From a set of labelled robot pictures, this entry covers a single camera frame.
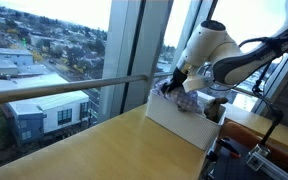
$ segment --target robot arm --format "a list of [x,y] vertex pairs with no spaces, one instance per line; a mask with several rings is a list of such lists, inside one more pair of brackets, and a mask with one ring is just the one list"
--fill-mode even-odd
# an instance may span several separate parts
[[[204,21],[193,32],[177,63],[170,83],[162,91],[183,85],[186,92],[211,86],[214,82],[235,85],[288,52],[288,1],[284,26],[270,38],[259,38],[262,43],[252,52],[243,54],[228,35],[225,26],[217,21]],[[205,62],[210,63],[213,77],[197,74]]]

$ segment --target cloth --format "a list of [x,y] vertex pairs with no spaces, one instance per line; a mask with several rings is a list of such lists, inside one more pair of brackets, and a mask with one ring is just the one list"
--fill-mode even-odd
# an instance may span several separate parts
[[198,101],[198,93],[197,91],[191,91],[186,93],[183,86],[175,88],[173,91],[163,94],[161,88],[163,84],[169,82],[169,79],[159,81],[155,84],[152,92],[162,96],[169,101],[178,105],[179,110],[181,111],[190,111],[195,112],[200,115],[204,115],[204,105],[200,101]]

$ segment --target handrail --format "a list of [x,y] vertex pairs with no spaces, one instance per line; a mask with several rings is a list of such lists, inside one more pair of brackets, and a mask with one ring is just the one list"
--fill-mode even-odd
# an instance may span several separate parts
[[76,81],[64,84],[21,88],[21,89],[0,90],[0,104],[23,99],[36,98],[40,96],[48,96],[53,94],[60,94],[83,89],[122,84],[122,83],[129,83],[140,80],[147,80],[147,76],[135,75],[135,76],[110,78],[110,79]]

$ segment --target white box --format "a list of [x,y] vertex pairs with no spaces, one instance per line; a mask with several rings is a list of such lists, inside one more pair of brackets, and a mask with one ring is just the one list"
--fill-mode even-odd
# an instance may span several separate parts
[[[208,100],[207,95],[198,93],[199,101],[205,104]],[[175,103],[150,93],[146,116],[164,126],[168,130],[182,137],[202,150],[208,150],[225,118],[225,107],[220,106],[218,117],[219,123],[215,123],[205,117],[193,112],[181,112]]]

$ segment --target sky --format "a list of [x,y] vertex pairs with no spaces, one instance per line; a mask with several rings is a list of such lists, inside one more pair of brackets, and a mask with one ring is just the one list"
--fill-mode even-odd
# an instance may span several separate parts
[[[164,43],[177,46],[191,0],[174,0]],[[285,19],[285,0],[219,0],[213,18],[240,42],[273,35]],[[108,30],[111,0],[0,0],[0,5],[49,18]],[[256,44],[245,45],[252,49]]]

